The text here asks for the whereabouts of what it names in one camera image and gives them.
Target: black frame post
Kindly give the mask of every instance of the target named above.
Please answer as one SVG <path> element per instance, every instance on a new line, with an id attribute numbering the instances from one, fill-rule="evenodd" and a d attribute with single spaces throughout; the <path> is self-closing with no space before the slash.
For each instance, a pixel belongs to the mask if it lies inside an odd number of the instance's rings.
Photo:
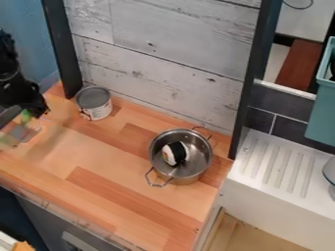
<path id="1" fill-rule="evenodd" d="M 228 157 L 232 160 L 237 155 L 253 85 L 256 79 L 263 79 L 264 76 L 282 2 L 282 0 L 263 0 L 261 3 L 247 73 L 242 88 L 241 101 L 237 110 L 235 127 L 230 143 Z"/>
<path id="2" fill-rule="evenodd" d="M 67 98 L 83 86 L 63 0 L 41 0 Z"/>

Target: cable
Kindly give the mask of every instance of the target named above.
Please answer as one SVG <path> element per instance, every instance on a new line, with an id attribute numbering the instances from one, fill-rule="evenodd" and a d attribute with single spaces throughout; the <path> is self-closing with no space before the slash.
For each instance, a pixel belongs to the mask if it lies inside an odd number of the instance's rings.
<path id="1" fill-rule="evenodd" d="M 293 9 L 296 9 L 296 10 L 305 10 L 305 9 L 308 9 L 310 8 L 313 4 L 314 4 L 314 0 L 311 0 L 311 2 L 308 4 L 308 6 L 306 7 L 297 7 L 297 6 L 293 6 L 291 4 L 288 4 L 285 0 L 283 1 L 284 4 L 286 4 L 288 7 L 291 7 Z"/>

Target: wooden countertop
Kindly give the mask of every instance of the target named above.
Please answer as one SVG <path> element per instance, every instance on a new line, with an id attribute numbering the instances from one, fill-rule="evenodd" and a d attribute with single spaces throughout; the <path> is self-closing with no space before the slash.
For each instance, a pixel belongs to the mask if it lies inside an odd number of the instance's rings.
<path id="1" fill-rule="evenodd" d="M 117 97 L 106 119 L 82 119 L 60 84 L 29 143 L 0 152 L 0 181 L 23 187 L 145 250 L 191 250 L 231 161 L 214 132 L 214 163 L 191 185 L 151 187 L 147 149 L 160 132 L 193 125 Z M 159 181 L 155 174 L 153 180 Z"/>

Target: pot handle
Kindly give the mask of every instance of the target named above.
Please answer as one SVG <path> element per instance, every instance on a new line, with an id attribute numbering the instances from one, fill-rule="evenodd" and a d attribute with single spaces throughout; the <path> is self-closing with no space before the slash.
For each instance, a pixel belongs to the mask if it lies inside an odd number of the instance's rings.
<path id="1" fill-rule="evenodd" d="M 147 179 L 147 182 L 149 185 L 151 186 L 155 186 L 155 187 L 165 187 L 170 181 L 173 180 L 173 177 L 169 178 L 165 183 L 163 184 L 156 184 L 156 183 L 152 183 L 151 180 L 149 179 L 148 175 L 149 173 L 154 169 L 154 167 L 152 167 L 144 176 L 145 176 L 145 179 Z"/>
<path id="2" fill-rule="evenodd" d="M 205 126 L 194 126 L 192 129 L 197 129 L 197 128 L 206 129 L 210 133 L 210 136 L 207 138 L 207 140 L 210 140 L 212 138 L 211 132 L 207 127 L 205 127 Z"/>

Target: light blue panel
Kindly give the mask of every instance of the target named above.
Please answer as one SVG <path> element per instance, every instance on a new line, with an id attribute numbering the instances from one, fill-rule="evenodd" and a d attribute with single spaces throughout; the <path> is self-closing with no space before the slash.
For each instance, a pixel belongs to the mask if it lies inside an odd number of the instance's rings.
<path id="1" fill-rule="evenodd" d="M 0 27 L 13 35 L 27 79 L 40 82 L 58 70 L 41 0 L 0 0 Z"/>
<path id="2" fill-rule="evenodd" d="M 335 146 L 335 82 L 328 80 L 329 62 L 335 57 L 335 37 L 330 37 L 317 72 L 319 88 L 305 137 Z"/>
<path id="3" fill-rule="evenodd" d="M 335 146 L 335 84 L 319 87 L 305 137 Z"/>

